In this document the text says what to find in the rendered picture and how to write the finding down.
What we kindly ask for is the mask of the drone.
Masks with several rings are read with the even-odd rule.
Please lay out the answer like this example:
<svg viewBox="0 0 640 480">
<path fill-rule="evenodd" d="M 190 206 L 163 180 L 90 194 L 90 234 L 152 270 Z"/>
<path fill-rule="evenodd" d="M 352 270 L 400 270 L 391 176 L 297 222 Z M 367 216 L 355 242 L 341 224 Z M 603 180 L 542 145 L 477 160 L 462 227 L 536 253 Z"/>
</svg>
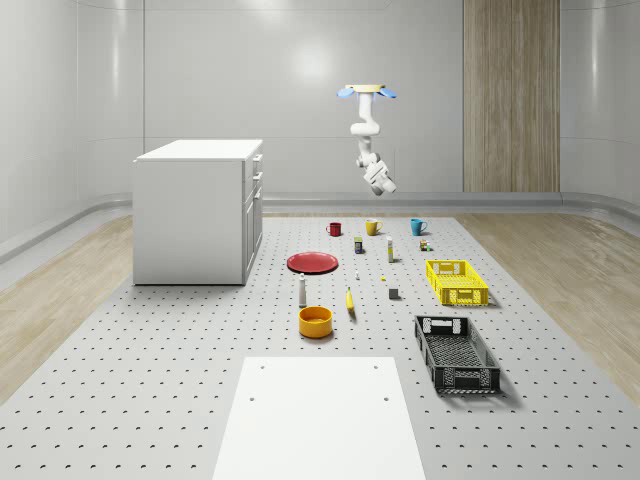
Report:
<svg viewBox="0 0 640 480">
<path fill-rule="evenodd" d="M 360 93 L 360 94 L 364 94 L 364 93 L 377 93 L 381 96 L 387 97 L 387 98 L 396 98 L 397 94 L 392 91 L 391 89 L 387 88 L 385 85 L 382 84 L 351 84 L 351 85 L 346 85 L 344 88 L 340 89 L 337 92 L 337 96 L 340 98 L 347 98 L 349 96 L 351 96 L 354 93 Z"/>
</svg>

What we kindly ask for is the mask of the red plate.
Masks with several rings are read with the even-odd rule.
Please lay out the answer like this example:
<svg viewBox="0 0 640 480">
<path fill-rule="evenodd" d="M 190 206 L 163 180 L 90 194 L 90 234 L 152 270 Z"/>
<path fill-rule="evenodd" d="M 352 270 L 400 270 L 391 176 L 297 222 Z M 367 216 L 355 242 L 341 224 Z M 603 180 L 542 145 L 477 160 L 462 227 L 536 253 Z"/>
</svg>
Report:
<svg viewBox="0 0 640 480">
<path fill-rule="evenodd" d="M 323 274 L 335 270 L 338 267 L 338 260 L 327 253 L 302 252 L 289 257 L 287 267 L 298 273 Z"/>
</svg>

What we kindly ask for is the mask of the yellow basket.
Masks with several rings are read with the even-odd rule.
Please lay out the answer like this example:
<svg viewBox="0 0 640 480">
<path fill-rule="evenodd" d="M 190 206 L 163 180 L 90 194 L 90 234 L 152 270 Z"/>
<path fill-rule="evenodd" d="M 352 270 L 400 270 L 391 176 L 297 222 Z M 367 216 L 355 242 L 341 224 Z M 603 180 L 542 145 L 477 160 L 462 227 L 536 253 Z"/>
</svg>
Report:
<svg viewBox="0 0 640 480">
<path fill-rule="evenodd" d="M 427 260 L 426 276 L 443 305 L 487 305 L 488 286 L 465 260 Z"/>
</svg>

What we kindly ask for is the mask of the yellow bowl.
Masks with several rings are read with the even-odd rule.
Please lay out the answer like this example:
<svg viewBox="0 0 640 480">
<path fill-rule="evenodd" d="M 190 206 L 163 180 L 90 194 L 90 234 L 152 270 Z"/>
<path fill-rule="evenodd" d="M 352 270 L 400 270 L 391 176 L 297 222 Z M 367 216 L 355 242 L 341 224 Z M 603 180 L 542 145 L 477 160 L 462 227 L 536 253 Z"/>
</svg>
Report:
<svg viewBox="0 0 640 480">
<path fill-rule="evenodd" d="M 299 332 L 308 338 L 322 338 L 333 331 L 332 312 L 322 306 L 302 308 L 298 314 Z"/>
</svg>

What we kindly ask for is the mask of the white cabinet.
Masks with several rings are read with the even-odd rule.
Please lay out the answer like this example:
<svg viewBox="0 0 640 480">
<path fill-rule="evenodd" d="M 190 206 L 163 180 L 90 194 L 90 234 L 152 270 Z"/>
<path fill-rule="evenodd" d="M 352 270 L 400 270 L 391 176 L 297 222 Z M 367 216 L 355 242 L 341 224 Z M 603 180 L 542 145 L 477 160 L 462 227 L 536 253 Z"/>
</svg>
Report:
<svg viewBox="0 0 640 480">
<path fill-rule="evenodd" d="M 133 280 L 243 285 L 262 240 L 263 142 L 176 140 L 133 163 Z"/>
</svg>

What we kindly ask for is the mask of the dark grey basket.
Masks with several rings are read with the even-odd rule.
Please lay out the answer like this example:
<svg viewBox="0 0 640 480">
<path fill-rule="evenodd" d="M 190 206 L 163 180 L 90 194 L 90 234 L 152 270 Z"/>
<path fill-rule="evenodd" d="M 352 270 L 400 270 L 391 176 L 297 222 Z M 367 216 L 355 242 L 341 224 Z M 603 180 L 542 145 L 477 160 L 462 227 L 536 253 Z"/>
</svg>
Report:
<svg viewBox="0 0 640 480">
<path fill-rule="evenodd" d="M 414 335 L 437 391 L 500 390 L 500 367 L 468 318 L 416 315 L 414 322 Z"/>
</svg>

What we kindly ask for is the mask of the white board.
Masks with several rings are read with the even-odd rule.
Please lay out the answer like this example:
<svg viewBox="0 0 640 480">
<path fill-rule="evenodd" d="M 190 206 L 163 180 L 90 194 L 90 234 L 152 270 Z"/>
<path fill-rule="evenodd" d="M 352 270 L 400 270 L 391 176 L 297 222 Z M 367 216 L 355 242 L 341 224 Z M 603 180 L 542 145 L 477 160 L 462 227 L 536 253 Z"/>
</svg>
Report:
<svg viewBox="0 0 640 480">
<path fill-rule="evenodd" d="M 213 480 L 425 480 L 391 357 L 248 357 Z"/>
</svg>

